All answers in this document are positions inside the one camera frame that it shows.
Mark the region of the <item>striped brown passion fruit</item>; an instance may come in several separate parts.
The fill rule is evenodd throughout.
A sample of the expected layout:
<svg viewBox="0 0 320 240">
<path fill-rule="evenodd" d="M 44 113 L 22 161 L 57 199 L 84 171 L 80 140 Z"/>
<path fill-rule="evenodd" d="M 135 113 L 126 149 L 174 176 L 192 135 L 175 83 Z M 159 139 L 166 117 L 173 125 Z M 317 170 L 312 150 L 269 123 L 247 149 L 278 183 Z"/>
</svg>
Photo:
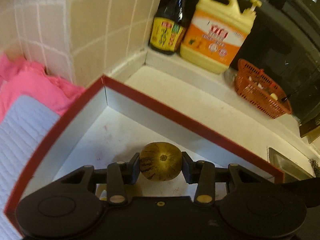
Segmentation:
<svg viewBox="0 0 320 240">
<path fill-rule="evenodd" d="M 139 168 L 148 180 L 173 180 L 182 170 L 182 152 L 168 142 L 149 143 L 139 154 Z"/>
</svg>

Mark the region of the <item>red white cardboard box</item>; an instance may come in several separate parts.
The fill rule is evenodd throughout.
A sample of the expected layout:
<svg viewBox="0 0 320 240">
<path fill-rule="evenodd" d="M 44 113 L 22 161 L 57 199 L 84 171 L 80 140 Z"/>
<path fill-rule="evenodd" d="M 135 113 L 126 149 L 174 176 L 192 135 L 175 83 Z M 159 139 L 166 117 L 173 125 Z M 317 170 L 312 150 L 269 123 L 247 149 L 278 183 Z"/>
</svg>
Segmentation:
<svg viewBox="0 0 320 240">
<path fill-rule="evenodd" d="M 274 183 L 284 179 L 279 169 L 212 126 L 102 76 L 37 144 L 9 194 L 5 217 L 17 229 L 15 211 L 24 196 L 85 163 L 99 168 L 127 160 L 152 141 L 169 141 L 221 166 L 240 164 Z"/>
</svg>

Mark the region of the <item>orange plastic basket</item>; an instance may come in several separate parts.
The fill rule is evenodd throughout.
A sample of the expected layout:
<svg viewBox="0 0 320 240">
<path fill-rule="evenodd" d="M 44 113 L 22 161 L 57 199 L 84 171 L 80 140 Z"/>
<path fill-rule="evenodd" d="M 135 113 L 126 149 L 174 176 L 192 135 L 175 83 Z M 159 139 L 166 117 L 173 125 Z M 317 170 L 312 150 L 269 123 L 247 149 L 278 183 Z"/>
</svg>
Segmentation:
<svg viewBox="0 0 320 240">
<path fill-rule="evenodd" d="M 291 104 L 280 85 L 266 75 L 263 69 L 244 59 L 238 61 L 234 87 L 240 97 L 272 119 L 292 114 Z"/>
</svg>

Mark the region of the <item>light blue quilted mat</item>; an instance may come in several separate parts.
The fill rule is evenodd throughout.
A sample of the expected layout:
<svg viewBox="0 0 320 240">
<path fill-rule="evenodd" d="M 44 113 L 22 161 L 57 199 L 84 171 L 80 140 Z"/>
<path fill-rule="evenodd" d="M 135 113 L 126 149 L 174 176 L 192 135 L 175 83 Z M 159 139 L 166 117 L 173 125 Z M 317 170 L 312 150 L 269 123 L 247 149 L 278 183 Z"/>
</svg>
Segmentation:
<svg viewBox="0 0 320 240">
<path fill-rule="evenodd" d="M 20 239 L 4 207 L 26 163 L 59 118 L 36 99 L 22 95 L 1 121 L 1 239 Z"/>
</svg>

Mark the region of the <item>pink towel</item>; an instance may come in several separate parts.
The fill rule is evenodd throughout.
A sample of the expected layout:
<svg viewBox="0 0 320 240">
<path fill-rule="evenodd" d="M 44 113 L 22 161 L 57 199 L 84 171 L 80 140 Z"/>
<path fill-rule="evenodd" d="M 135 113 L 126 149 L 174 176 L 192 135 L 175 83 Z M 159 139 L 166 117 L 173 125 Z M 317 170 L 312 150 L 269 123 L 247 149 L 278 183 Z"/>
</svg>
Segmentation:
<svg viewBox="0 0 320 240">
<path fill-rule="evenodd" d="M 19 96 L 27 95 L 58 115 L 83 94 L 85 88 L 45 72 L 44 65 L 19 57 L 11 61 L 1 55 L 1 119 Z"/>
</svg>

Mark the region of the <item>yellow detergent jug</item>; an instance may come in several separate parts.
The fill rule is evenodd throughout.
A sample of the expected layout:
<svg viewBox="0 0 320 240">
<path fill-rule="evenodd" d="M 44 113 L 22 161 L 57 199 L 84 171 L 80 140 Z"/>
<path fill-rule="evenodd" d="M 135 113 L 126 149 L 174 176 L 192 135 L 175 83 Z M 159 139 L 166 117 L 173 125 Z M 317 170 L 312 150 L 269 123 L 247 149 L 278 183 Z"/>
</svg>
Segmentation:
<svg viewBox="0 0 320 240">
<path fill-rule="evenodd" d="M 181 58 L 216 74 L 224 73 L 253 27 L 260 0 L 240 11 L 238 0 L 199 0 L 180 45 Z"/>
</svg>

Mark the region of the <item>dark soy sauce bottle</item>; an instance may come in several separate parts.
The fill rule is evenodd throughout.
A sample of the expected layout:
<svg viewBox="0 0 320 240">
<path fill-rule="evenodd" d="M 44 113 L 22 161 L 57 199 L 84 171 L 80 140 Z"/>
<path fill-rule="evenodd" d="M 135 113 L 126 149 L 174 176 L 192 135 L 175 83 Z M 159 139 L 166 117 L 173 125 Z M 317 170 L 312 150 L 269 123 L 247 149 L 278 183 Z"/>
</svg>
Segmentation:
<svg viewBox="0 0 320 240">
<path fill-rule="evenodd" d="M 190 22 L 185 14 L 185 2 L 170 0 L 157 10 L 149 42 L 151 49 L 166 55 L 176 53 Z"/>
</svg>

